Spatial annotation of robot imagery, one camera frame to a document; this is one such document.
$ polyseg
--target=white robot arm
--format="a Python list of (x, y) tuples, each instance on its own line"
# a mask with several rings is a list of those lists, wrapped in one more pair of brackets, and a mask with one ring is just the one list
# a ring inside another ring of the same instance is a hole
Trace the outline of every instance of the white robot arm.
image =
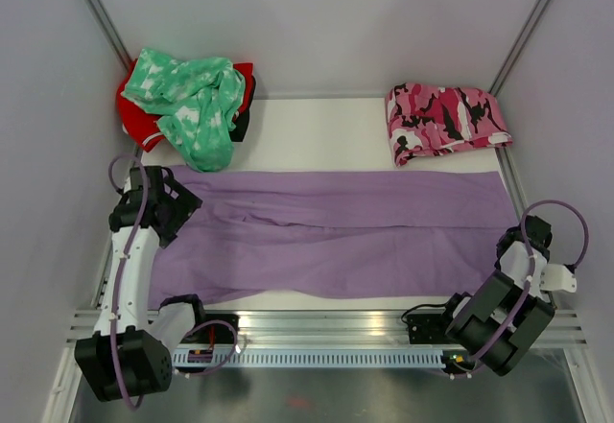
[[(543, 204), (571, 210), (584, 230), (584, 244), (576, 263), (550, 263), (551, 226), (529, 212)], [(588, 248), (588, 225), (578, 210), (558, 200), (543, 200), (530, 206), (518, 226), (508, 229), (497, 244), (495, 271), (474, 294), (454, 294), (440, 305), (442, 315), (408, 310), (402, 320), (408, 325), (410, 343), (433, 342), (433, 337), (463, 346), (468, 362), (477, 361), (498, 375), (509, 373), (527, 353), (555, 316), (550, 292), (574, 293), (575, 271)], [(503, 321), (495, 315), (505, 316)], [(457, 367), (461, 372), (475, 369)]]
[(155, 253), (175, 239), (202, 201), (159, 166), (132, 169), (130, 187), (119, 192), (109, 217), (112, 260), (101, 314), (92, 337), (75, 348), (75, 360), (101, 401), (168, 389), (171, 353), (205, 321), (195, 295), (167, 299), (153, 323), (147, 317)]

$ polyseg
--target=camouflage fabric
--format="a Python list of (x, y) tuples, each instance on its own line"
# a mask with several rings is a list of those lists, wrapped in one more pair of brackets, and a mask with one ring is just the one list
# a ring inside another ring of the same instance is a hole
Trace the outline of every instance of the camouflage fabric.
[(386, 120), (398, 167), (416, 156), (511, 144), (497, 101), (476, 88), (397, 85), (386, 97)]

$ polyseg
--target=metal frame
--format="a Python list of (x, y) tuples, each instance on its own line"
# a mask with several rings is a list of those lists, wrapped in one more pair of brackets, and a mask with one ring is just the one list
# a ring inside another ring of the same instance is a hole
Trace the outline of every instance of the metal frame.
[[(216, 346), (206, 366), (220, 364), (231, 346)], [(203, 363), (190, 360), (190, 351), (206, 350), (207, 345), (180, 345), (173, 353), (173, 366), (201, 368)], [(442, 369), (440, 349), (278, 349), (248, 348), (235, 353), (224, 367), (232, 368), (433, 368)]]
[[(129, 69), (130, 54), (122, 38), (115, 29), (111, 18), (101, 0), (84, 0), (98, 22), (118, 59)], [(544, 12), (552, 0), (537, 0), (531, 13), (516, 37), (506, 60), (497, 74), (490, 93), (497, 96), (519, 60), (528, 41), (541, 21)], [(513, 166), (509, 149), (497, 150), (504, 182), (508, 188), (516, 212), (520, 214), (526, 208), (526, 200)], [(99, 315), (97, 303), (102, 299), (106, 288), (106, 262), (101, 265), (101, 278), (98, 291), (92, 299), (92, 309), (78, 311), (72, 322), (67, 339), (66, 351), (59, 366), (58, 383), (50, 396), (50, 405), (46, 414), (59, 409), (65, 414), (66, 402), (74, 400), (74, 383), (78, 383), (81, 374), (74, 367), (74, 361), (67, 359), (72, 355), (74, 341), (91, 335), (92, 328)], [(236, 311), (240, 316), (240, 332), (244, 347), (254, 351), (266, 350), (327, 350), (339, 351), (354, 349), (361, 351), (408, 351), (406, 327), (400, 322), (400, 311), (296, 311), (296, 312), (258, 312)], [(454, 349), (455, 345), (432, 345), (432, 350)], [(540, 337), (533, 348), (562, 348), (570, 366), (573, 382), (582, 405), (582, 410), (589, 422), (609, 422), (609, 409), (604, 406), (602, 388), (595, 373), (595, 367), (587, 349), (586, 339), (581, 331), (578, 316), (573, 311), (559, 310), (555, 319)]]
[[(437, 313), (436, 310), (423, 310)], [(408, 350), (462, 349), (454, 344), (411, 345), (403, 311), (212, 311), (239, 317), (243, 349)], [(67, 341), (91, 336), (99, 310), (75, 313)], [(157, 311), (149, 312), (155, 320)], [(585, 348), (586, 338), (572, 310), (558, 310), (534, 349)]]

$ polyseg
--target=purple towel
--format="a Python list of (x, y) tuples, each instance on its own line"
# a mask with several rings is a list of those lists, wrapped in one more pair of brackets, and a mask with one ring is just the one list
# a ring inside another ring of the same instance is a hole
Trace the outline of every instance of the purple towel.
[(516, 224), (497, 173), (173, 170), (203, 205), (155, 256), (152, 308), (180, 294), (473, 292)]

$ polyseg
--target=green cloth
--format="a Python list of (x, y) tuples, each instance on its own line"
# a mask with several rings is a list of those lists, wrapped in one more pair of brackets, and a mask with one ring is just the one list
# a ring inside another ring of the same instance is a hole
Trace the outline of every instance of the green cloth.
[(211, 172), (232, 159), (228, 131), (245, 88), (228, 59), (181, 61), (145, 48), (122, 95), (146, 113), (162, 115), (160, 131), (187, 164)]

